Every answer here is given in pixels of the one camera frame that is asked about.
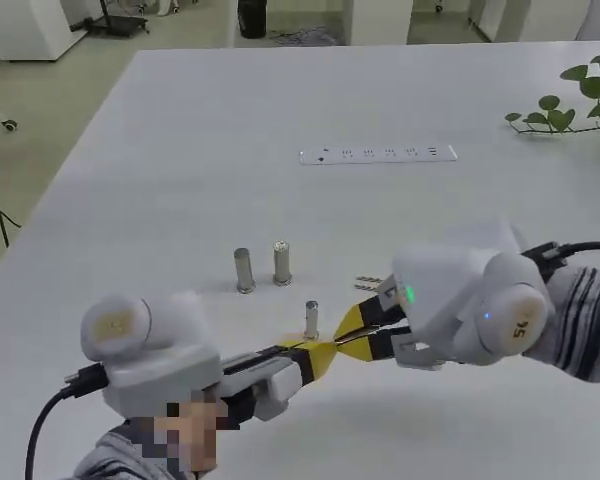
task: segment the metal peg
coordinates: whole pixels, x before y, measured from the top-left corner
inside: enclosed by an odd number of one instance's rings
[[[289,285],[293,276],[289,267],[289,244],[287,242],[276,242],[273,245],[273,264],[275,267],[273,283],[279,287]]]
[[[311,300],[307,302],[306,326],[304,330],[305,340],[317,340],[318,332],[318,302]]]
[[[239,248],[233,253],[236,261],[236,272],[238,273],[238,291],[240,293],[251,293],[256,288],[251,271],[251,255],[246,248]]]

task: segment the metal pins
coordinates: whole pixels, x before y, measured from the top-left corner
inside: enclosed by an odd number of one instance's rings
[[[279,287],[289,285],[292,275],[289,267],[289,244],[287,242],[276,242],[273,245],[273,263],[275,266],[273,283]]]
[[[318,302],[313,300],[307,302],[306,327],[304,330],[304,338],[306,340],[318,339]]]
[[[251,271],[251,256],[246,248],[239,248],[233,253],[236,261],[236,272],[238,273],[238,291],[240,293],[251,293],[256,288]]]
[[[378,291],[378,287],[382,284],[381,278],[375,277],[356,277],[355,287],[358,290],[365,290],[367,292],[376,292]]]

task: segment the striped sleeve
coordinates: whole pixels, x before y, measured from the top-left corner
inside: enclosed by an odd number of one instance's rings
[[[127,424],[103,436],[76,468],[71,480],[197,480],[202,475],[183,472],[177,459],[158,452],[153,442]]]
[[[600,383],[600,270],[564,267],[547,288],[556,315],[525,356]]]

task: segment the grey floor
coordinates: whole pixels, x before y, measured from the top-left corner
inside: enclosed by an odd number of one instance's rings
[[[223,12],[213,0],[183,1],[179,14],[148,15],[151,35],[131,40],[85,38],[53,64],[0,62],[0,112],[19,123],[7,133],[0,126],[0,206],[25,223],[37,201],[138,50],[215,48],[223,44]],[[276,14],[272,29],[307,27],[311,17]],[[416,13],[409,43],[480,42],[466,16]],[[243,47],[277,46],[271,39],[242,41]],[[10,236],[17,230],[8,226]],[[0,234],[0,258],[4,245]]]

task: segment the power outlet socket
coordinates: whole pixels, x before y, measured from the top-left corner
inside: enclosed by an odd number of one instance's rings
[[[451,145],[374,148],[323,147],[300,152],[300,163],[303,165],[455,162],[457,160],[458,156]]]

